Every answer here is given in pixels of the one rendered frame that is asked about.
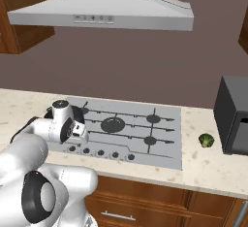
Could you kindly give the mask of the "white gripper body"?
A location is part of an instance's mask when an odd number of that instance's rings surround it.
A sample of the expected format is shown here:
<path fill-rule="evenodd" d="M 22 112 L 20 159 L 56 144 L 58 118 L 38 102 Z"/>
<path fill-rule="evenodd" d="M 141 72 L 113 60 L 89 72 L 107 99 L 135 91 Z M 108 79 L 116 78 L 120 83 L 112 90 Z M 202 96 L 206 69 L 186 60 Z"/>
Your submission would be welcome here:
<path fill-rule="evenodd" d="M 74 144 L 86 145 L 89 142 L 89 135 L 85 128 L 75 129 L 72 135 L 72 142 Z"/>

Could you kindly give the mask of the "green broccoli floret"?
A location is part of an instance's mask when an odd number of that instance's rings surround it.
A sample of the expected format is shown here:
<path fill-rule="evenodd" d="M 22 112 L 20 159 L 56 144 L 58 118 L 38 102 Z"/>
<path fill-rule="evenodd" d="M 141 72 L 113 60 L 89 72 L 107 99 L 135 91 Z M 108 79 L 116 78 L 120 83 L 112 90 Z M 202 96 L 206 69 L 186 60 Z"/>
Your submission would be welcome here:
<path fill-rule="evenodd" d="M 215 142 L 214 138 L 208 133 L 200 134 L 199 141 L 202 147 L 212 147 Z"/>

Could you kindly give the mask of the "grey gas hob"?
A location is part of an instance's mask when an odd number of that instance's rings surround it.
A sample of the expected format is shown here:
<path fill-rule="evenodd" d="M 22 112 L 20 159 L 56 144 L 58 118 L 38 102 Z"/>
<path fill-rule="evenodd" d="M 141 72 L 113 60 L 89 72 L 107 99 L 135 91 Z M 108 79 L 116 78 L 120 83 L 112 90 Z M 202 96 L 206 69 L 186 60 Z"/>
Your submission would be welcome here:
<path fill-rule="evenodd" d="M 82 110 L 89 142 L 50 143 L 52 151 L 105 158 L 134 164 L 180 170 L 181 110 L 177 107 L 84 97 L 70 97 L 69 103 Z"/>

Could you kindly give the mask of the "brown wooden cupboard panel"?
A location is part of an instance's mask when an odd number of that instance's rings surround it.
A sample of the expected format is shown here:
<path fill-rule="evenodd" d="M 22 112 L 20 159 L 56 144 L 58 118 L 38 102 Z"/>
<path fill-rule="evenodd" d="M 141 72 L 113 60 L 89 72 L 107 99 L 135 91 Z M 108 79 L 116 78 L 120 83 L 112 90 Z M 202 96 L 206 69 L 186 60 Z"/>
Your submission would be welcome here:
<path fill-rule="evenodd" d="M 97 189 L 99 191 L 160 201 L 183 207 L 187 205 L 189 196 L 189 192 L 185 189 L 104 176 L 99 176 Z"/>

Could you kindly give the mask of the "brown wooden drawer front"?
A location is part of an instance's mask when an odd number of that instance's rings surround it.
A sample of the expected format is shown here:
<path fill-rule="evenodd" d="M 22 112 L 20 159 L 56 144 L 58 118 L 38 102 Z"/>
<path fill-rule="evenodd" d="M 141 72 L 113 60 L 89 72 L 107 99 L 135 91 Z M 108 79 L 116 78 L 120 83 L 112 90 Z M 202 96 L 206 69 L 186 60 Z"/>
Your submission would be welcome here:
<path fill-rule="evenodd" d="M 114 202 L 106 198 L 87 197 L 88 211 L 97 220 L 99 227 L 183 227 L 189 215 L 169 211 L 152 210 L 126 202 Z M 136 221 L 129 221 L 101 215 L 101 211 L 132 216 Z"/>

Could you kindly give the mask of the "silver range hood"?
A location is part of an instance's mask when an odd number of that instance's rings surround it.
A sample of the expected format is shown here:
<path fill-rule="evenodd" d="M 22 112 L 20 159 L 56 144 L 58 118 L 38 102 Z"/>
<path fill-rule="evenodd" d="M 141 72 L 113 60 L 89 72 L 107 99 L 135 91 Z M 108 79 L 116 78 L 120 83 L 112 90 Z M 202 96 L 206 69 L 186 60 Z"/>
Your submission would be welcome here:
<path fill-rule="evenodd" d="M 178 0 L 46 0 L 32 7 L 45 26 L 191 31 L 191 5 Z"/>

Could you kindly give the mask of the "brown wooden cupboard door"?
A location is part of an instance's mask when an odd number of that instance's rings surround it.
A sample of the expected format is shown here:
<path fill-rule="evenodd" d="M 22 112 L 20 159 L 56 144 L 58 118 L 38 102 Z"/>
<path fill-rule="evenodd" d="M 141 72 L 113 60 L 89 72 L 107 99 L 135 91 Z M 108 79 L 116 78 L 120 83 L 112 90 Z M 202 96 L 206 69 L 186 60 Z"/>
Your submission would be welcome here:
<path fill-rule="evenodd" d="M 183 227 L 224 227 L 234 198 L 203 192 L 191 192 L 187 210 L 191 214 Z"/>

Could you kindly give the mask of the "dark grey microwave oven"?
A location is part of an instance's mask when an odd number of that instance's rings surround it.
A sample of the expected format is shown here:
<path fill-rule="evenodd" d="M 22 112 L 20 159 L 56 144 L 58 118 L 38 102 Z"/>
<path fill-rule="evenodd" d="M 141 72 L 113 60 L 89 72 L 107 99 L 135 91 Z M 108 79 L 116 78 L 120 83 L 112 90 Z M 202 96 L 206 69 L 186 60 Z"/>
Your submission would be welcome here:
<path fill-rule="evenodd" d="M 223 152 L 248 156 L 248 77 L 223 76 L 213 112 Z"/>

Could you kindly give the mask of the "brown wooden wall cupboard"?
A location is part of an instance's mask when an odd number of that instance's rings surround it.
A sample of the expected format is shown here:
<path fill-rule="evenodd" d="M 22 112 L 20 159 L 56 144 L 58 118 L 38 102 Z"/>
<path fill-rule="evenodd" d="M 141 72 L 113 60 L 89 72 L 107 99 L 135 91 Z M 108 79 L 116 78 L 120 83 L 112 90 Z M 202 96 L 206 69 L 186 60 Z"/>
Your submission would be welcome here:
<path fill-rule="evenodd" d="M 248 54 L 248 15 L 246 15 L 243 20 L 238 43 Z"/>
<path fill-rule="evenodd" d="M 32 12 L 43 1 L 0 0 L 0 53 L 22 53 L 54 35 Z"/>

